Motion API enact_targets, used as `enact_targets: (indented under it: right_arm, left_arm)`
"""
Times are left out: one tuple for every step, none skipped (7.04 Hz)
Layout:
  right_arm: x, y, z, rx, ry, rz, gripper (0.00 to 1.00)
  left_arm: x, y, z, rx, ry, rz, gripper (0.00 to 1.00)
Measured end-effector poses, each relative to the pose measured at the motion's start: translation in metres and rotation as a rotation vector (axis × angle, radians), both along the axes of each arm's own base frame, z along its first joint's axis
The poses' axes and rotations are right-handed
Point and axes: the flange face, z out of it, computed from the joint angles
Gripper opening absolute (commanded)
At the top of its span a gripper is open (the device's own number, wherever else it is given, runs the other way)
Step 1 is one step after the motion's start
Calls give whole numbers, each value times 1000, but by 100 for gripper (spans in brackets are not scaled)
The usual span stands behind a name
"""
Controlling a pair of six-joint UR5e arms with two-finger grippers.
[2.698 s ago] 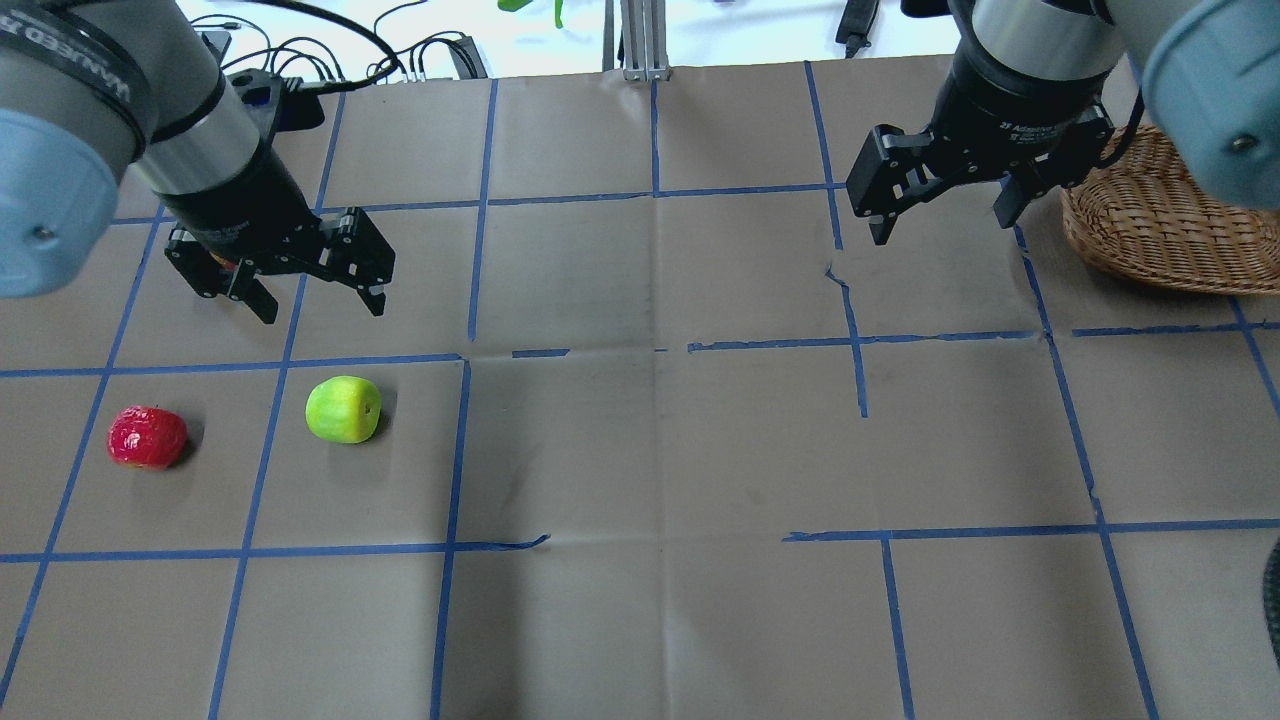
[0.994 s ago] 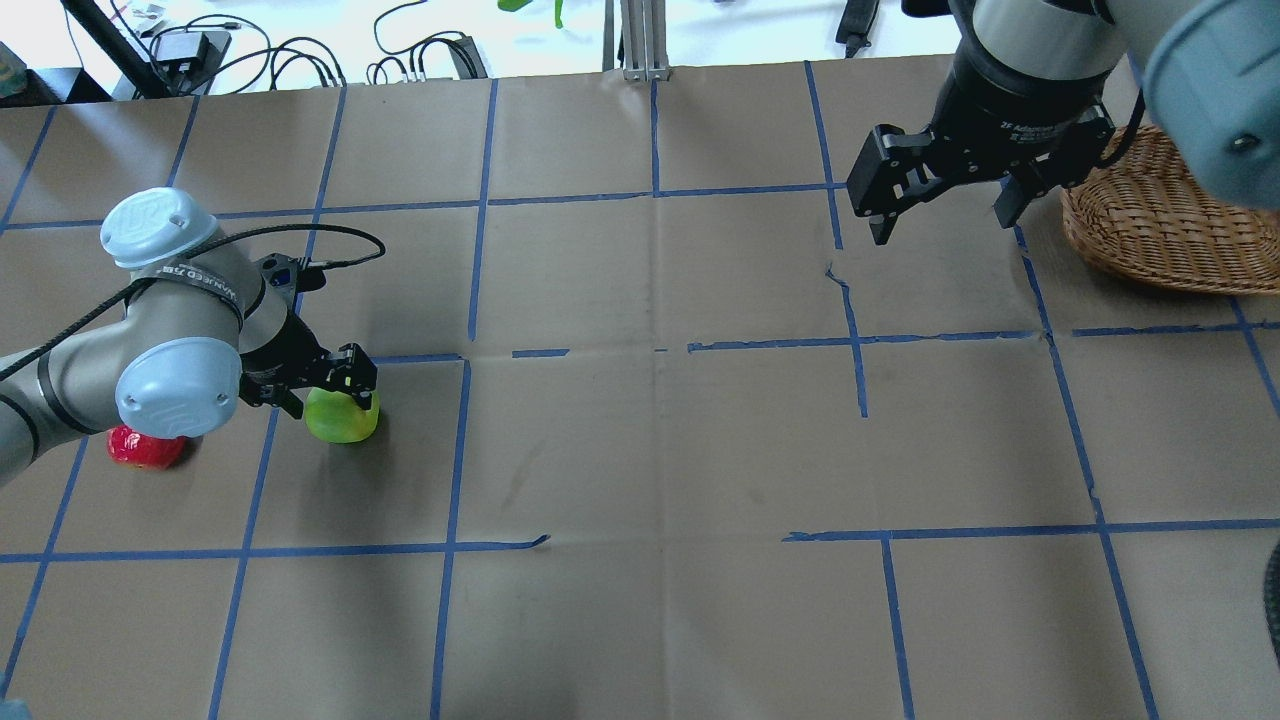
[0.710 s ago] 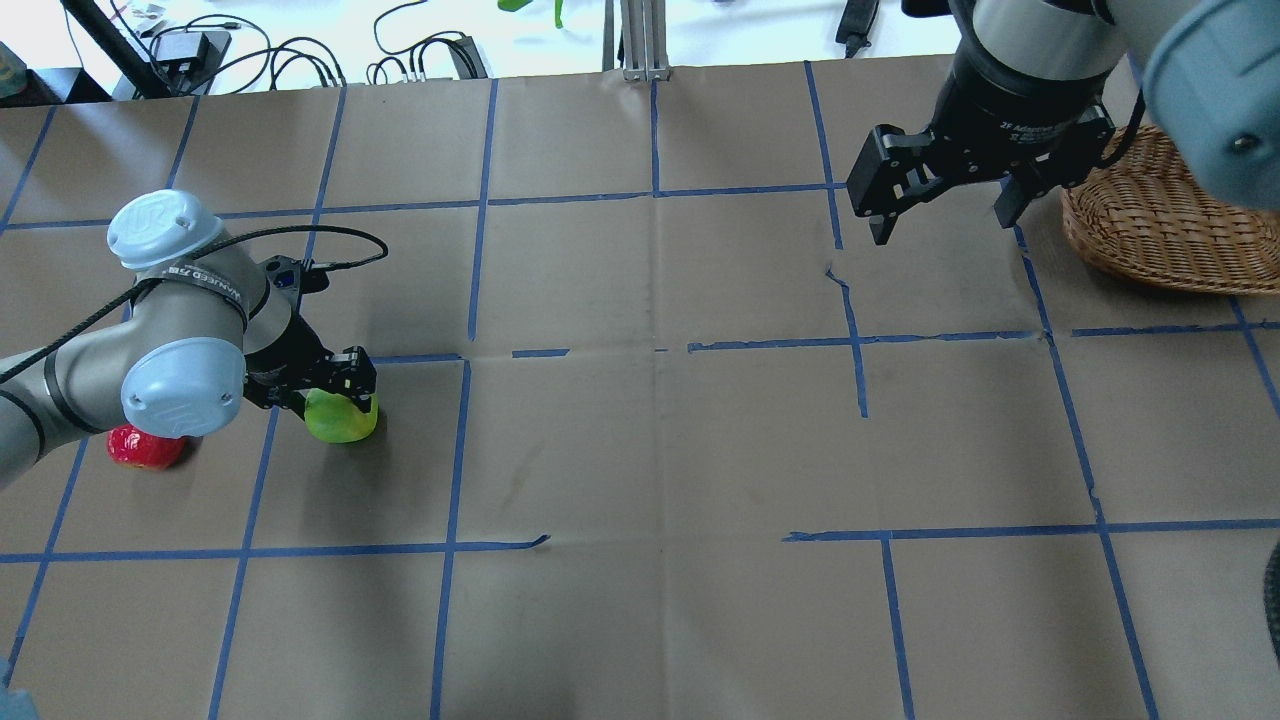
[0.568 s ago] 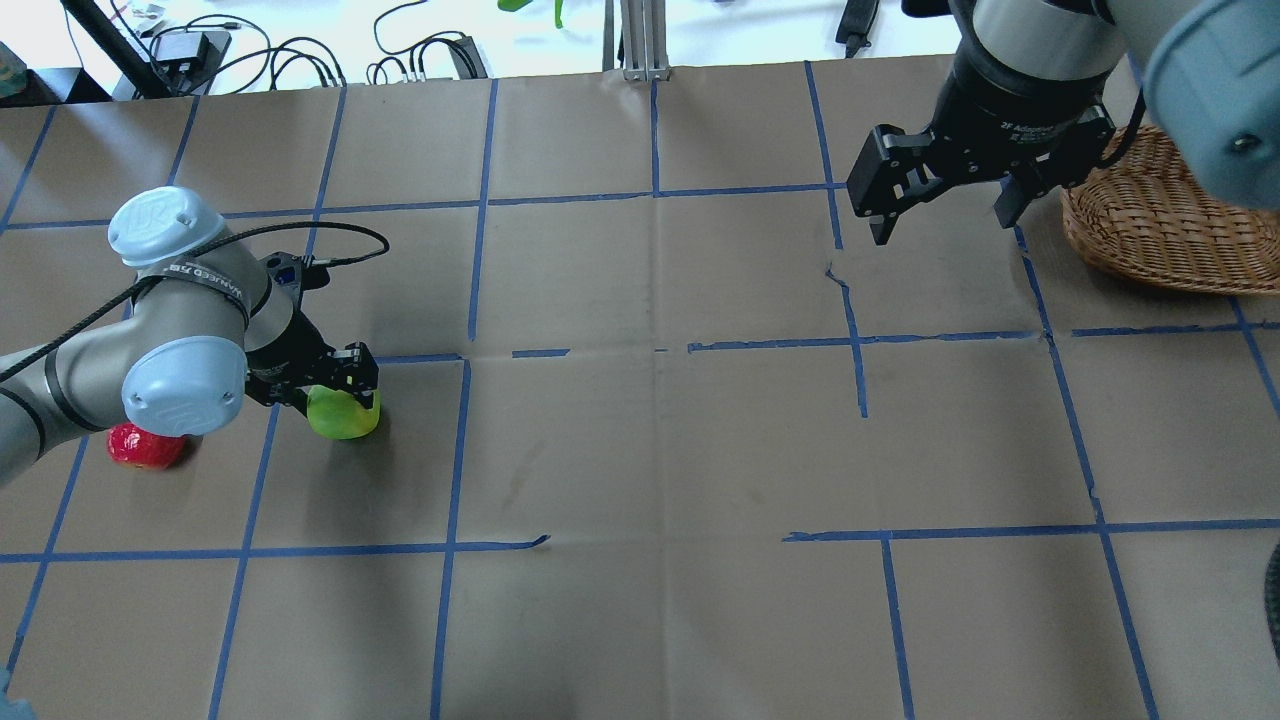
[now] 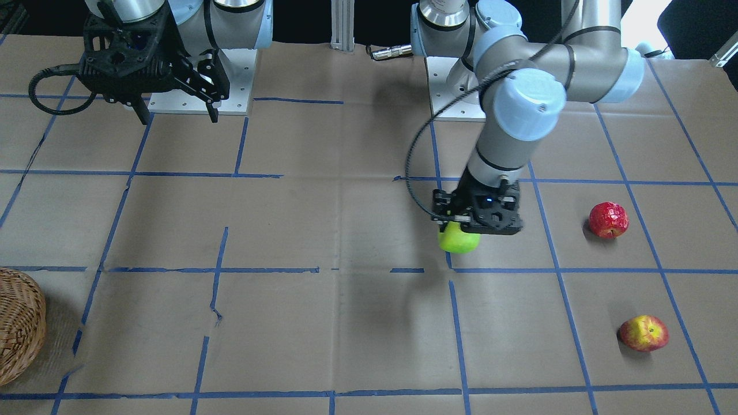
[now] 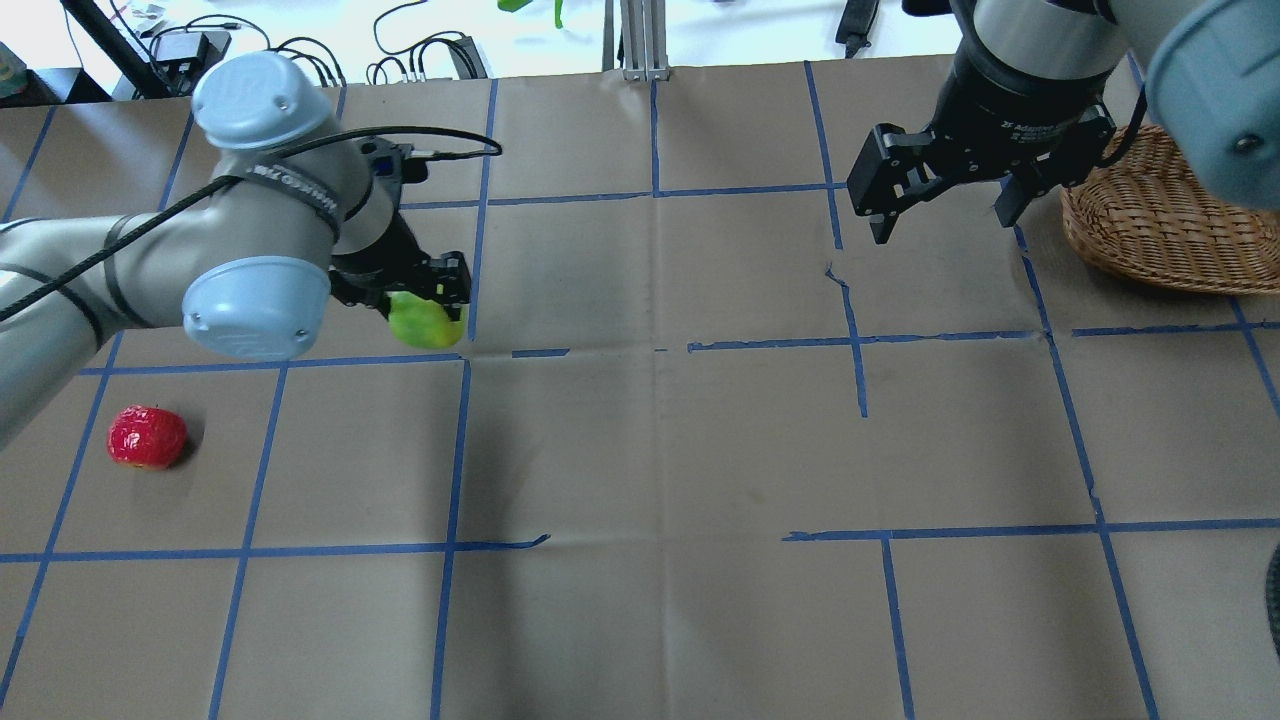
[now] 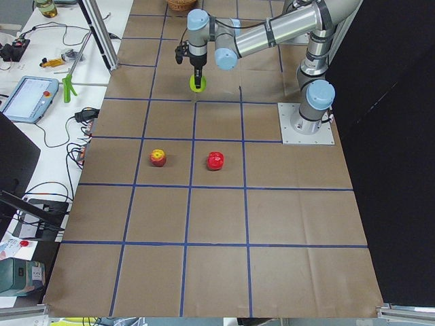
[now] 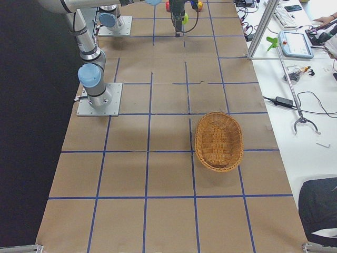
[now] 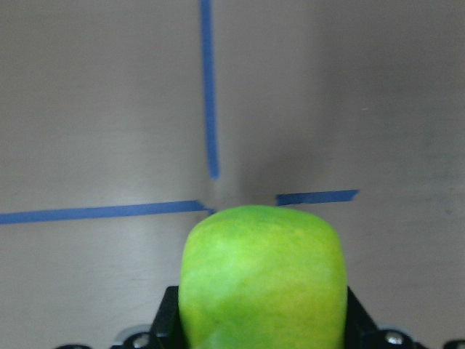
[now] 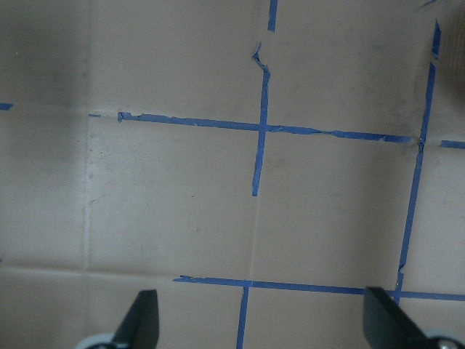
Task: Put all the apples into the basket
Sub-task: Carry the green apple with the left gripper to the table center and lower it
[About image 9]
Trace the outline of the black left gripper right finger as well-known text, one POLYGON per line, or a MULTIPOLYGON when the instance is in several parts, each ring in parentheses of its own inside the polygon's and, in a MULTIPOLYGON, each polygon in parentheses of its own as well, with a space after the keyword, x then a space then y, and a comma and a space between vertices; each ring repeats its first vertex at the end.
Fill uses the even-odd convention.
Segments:
POLYGON ((427 349, 403 330, 393 327, 380 328, 368 314, 362 303, 347 287, 347 319, 344 348, 346 349, 427 349))

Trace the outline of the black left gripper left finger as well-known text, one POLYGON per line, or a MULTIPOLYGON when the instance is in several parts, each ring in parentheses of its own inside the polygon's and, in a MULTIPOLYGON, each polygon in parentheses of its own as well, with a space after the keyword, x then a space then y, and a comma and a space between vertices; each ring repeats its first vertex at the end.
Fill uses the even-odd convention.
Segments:
POLYGON ((119 348, 188 348, 179 317, 178 286, 168 286, 151 324, 119 333, 119 348))

